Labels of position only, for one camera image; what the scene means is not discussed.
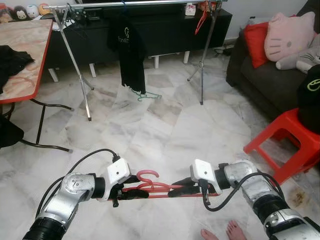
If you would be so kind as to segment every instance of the tripod stand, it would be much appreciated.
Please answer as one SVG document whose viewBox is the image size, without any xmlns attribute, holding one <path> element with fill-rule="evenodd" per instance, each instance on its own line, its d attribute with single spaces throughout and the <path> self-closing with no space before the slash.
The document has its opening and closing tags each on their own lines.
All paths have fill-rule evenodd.
<svg viewBox="0 0 320 240">
<path fill-rule="evenodd" d="M 201 61 L 199 62 L 198 67 L 194 70 L 193 74 L 188 77 L 188 82 L 192 79 L 192 77 L 200 70 L 201 71 L 201 99 L 200 99 L 200 105 L 204 104 L 204 68 L 205 68 L 205 58 L 207 56 L 207 51 L 209 48 L 209 44 L 211 41 L 211 37 L 212 37 L 212 33 L 214 31 L 215 28 L 215 24 L 216 24 L 216 19 L 217 19 L 217 15 L 219 10 L 221 9 L 221 2 L 217 2 L 216 5 L 214 6 L 214 10 L 212 9 L 211 6 L 211 2 L 208 1 L 208 5 L 209 5 L 209 9 L 210 9 L 210 15 L 211 15 L 211 25 L 210 25 L 210 29 L 209 29 L 209 33 L 208 33 L 208 37 L 206 39 L 206 43 L 205 43 L 205 47 L 204 47 L 204 51 L 201 57 Z"/>
</svg>

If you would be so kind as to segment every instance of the black t-shirt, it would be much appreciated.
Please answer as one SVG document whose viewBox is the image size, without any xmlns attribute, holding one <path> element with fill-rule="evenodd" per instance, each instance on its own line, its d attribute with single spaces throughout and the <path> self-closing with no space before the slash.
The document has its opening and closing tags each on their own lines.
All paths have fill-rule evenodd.
<svg viewBox="0 0 320 240">
<path fill-rule="evenodd" d="M 119 52 L 122 85 L 145 94 L 146 48 L 139 33 L 124 14 L 110 21 L 107 45 L 113 51 Z"/>
</svg>

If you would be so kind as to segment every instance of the red table edge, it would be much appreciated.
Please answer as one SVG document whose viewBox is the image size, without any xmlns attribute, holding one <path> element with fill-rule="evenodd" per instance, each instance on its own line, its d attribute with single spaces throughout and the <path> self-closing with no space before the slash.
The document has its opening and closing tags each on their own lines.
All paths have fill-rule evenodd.
<svg viewBox="0 0 320 240">
<path fill-rule="evenodd" d="M 43 52 L 43 55 L 42 55 L 42 62 L 41 62 L 41 65 L 40 65 L 40 71 L 39 71 L 39 74 L 38 74 L 38 79 L 36 81 L 36 86 L 35 86 L 34 92 L 32 94 L 30 94 L 30 95 L 27 95 L 27 96 L 20 96 L 20 97 L 0 100 L 0 104 L 10 104 L 10 103 L 15 103 L 15 102 L 21 102 L 21 101 L 33 99 L 35 96 L 37 96 L 37 93 L 38 93 L 38 90 L 39 90 L 39 85 L 40 85 L 40 80 L 41 80 L 41 77 L 42 77 L 42 72 L 43 72 L 43 69 L 44 69 L 45 61 L 46 61 L 49 42 L 50 42 L 50 38 L 51 38 L 52 25 L 53 25 L 53 21 L 51 20 L 51 26 L 50 26 L 50 30 L 49 30 L 49 34 L 48 34 L 48 39 L 46 41 L 46 46 L 45 46 L 45 49 L 44 49 L 44 52 Z"/>
</svg>

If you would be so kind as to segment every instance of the red plastic stool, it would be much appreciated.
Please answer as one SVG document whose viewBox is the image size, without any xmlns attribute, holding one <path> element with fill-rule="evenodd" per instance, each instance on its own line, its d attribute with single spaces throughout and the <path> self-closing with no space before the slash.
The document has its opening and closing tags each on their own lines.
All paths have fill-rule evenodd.
<svg viewBox="0 0 320 240">
<path fill-rule="evenodd" d="M 299 150 L 282 166 L 278 166 L 260 147 L 268 138 L 280 141 L 286 137 Z M 245 153 L 256 150 L 275 171 L 274 178 L 282 184 L 291 176 L 307 172 L 320 160 L 320 135 L 306 129 L 298 120 L 298 108 L 286 111 L 269 124 L 255 139 L 243 148 Z"/>
</svg>

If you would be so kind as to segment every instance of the marble floor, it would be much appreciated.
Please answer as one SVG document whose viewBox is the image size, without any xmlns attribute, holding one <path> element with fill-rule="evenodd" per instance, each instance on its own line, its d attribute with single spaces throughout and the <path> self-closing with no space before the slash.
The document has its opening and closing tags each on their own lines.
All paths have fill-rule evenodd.
<svg viewBox="0 0 320 240">
<path fill-rule="evenodd" d="M 159 69 L 145 60 L 146 89 L 161 99 L 137 101 L 121 86 L 117 63 L 97 64 L 97 77 L 82 66 L 84 76 L 95 86 L 88 91 L 92 122 L 87 121 L 80 84 L 72 68 L 57 71 L 59 82 L 43 74 L 37 100 L 65 104 L 75 111 L 47 108 L 40 143 L 73 149 L 66 153 L 17 143 L 0 150 L 0 239 L 19 240 L 34 221 L 42 194 L 81 157 L 100 148 L 110 148 L 127 159 L 134 173 L 158 171 L 160 182 L 173 183 L 188 177 L 195 158 L 219 163 L 241 159 L 272 172 L 258 155 L 246 155 L 243 147 L 269 123 L 264 114 L 226 81 L 229 58 L 208 54 L 205 68 L 204 105 L 199 104 L 200 75 L 186 79 L 201 58 L 192 52 L 189 64 L 181 55 L 160 58 Z M 11 121 L 25 132 L 24 139 L 36 139 L 41 108 L 25 101 L 16 105 Z M 76 168 L 77 172 L 99 176 L 111 164 L 101 152 Z M 288 204 L 319 223 L 319 172 L 312 169 L 283 185 Z M 211 198 L 216 206 L 229 193 Z M 235 219 L 248 240 L 267 240 L 263 227 L 238 192 L 225 208 L 207 211 L 200 198 L 145 199 L 111 202 L 91 200 L 80 204 L 63 239 L 200 240 L 200 229 L 227 240 L 228 221 Z"/>
</svg>

